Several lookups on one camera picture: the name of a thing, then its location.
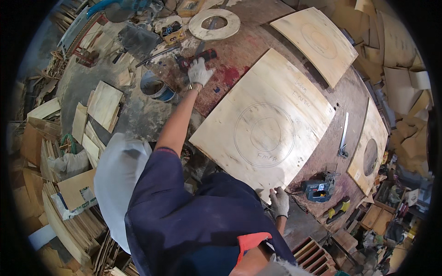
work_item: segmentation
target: blue power tool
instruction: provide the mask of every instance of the blue power tool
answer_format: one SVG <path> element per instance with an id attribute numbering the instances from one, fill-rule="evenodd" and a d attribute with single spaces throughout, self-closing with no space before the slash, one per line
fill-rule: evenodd
<path id="1" fill-rule="evenodd" d="M 307 199 L 313 202 L 329 201 L 335 190 L 335 177 L 339 173 L 324 173 L 324 180 L 306 180 L 301 182 L 301 189 Z"/>
<path id="2" fill-rule="evenodd" d="M 109 21 L 119 23 L 131 18 L 137 11 L 147 10 L 151 3 L 152 0 L 102 0 L 88 10 L 86 17 L 104 10 Z"/>

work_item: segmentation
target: red cordless drill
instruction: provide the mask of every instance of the red cordless drill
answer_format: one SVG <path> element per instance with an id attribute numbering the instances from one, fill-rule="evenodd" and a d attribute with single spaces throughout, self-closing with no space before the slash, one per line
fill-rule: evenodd
<path id="1" fill-rule="evenodd" d="M 214 49 L 209 49 L 207 51 L 204 51 L 204 52 L 199 53 L 198 55 L 192 56 L 192 57 L 176 56 L 175 60 L 176 60 L 176 63 L 178 63 L 178 66 L 179 66 L 179 69 L 181 70 L 181 72 L 187 73 L 187 71 L 189 70 L 189 68 L 191 66 L 191 62 L 193 62 L 193 60 L 196 60 L 200 57 L 203 57 L 204 61 L 208 62 L 208 61 L 217 57 L 217 52 Z"/>

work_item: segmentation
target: white work glove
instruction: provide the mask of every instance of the white work glove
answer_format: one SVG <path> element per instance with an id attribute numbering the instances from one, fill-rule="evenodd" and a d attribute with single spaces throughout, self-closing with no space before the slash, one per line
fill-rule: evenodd
<path id="1" fill-rule="evenodd" d="M 213 75 L 213 70 L 206 70 L 206 66 L 204 65 L 204 58 L 200 57 L 198 60 L 194 60 L 191 63 L 191 67 L 187 72 L 189 76 L 190 83 L 200 83 L 202 86 L 205 86 L 209 81 L 210 77 Z"/>
<path id="2" fill-rule="evenodd" d="M 275 190 L 270 189 L 269 195 L 270 201 L 272 202 L 272 209 L 275 212 L 276 217 L 285 216 L 288 218 L 289 195 L 284 192 L 282 187 L 277 187 Z"/>

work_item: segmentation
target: yellow tool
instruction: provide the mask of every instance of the yellow tool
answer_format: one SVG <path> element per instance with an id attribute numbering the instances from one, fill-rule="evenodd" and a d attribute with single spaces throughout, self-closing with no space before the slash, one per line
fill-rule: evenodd
<path id="1" fill-rule="evenodd" d="M 346 196 L 340 202 L 338 202 L 335 207 L 330 208 L 327 212 L 324 213 L 323 217 L 328 217 L 326 224 L 337 220 L 339 217 L 345 214 L 345 212 L 347 212 L 349 207 L 350 197 Z"/>

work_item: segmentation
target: wooden workbench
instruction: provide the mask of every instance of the wooden workbench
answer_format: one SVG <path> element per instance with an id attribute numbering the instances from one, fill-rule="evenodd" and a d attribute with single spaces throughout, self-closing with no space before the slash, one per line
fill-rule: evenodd
<path id="1" fill-rule="evenodd" d="M 214 68 L 216 71 L 198 96 L 195 109 L 206 117 L 230 88 L 269 48 L 274 48 L 294 64 L 336 108 L 336 114 L 312 156 L 286 190 L 293 192 L 299 187 L 301 181 L 308 180 L 324 171 L 327 165 L 328 169 L 331 167 L 334 169 L 337 164 L 337 172 L 342 175 L 337 177 L 335 193 L 330 201 L 314 203 L 308 201 L 305 195 L 296 196 L 298 203 L 307 207 L 327 230 L 336 232 L 363 198 L 362 191 L 346 171 L 361 133 L 367 97 L 369 97 L 368 90 L 352 66 L 336 87 L 331 89 L 312 63 L 291 42 L 269 25 L 269 22 L 294 12 L 282 1 L 242 0 L 227 9 L 239 16 L 241 27 L 238 33 L 227 39 L 206 42 L 205 49 L 213 48 L 218 53 L 218 58 L 207 64 L 208 68 Z M 194 54 L 197 46 L 186 48 L 181 54 L 190 57 Z M 183 78 L 185 75 L 179 71 L 177 66 L 165 66 L 164 64 L 174 62 L 171 58 L 169 59 L 164 60 L 162 64 L 151 65 L 149 69 L 161 76 L 180 93 L 184 89 Z M 346 112 L 349 113 L 346 149 L 350 157 L 344 159 L 338 157 L 337 153 Z M 340 219 L 325 225 L 325 220 L 320 217 L 344 196 L 349 196 L 351 199 L 350 210 Z"/>

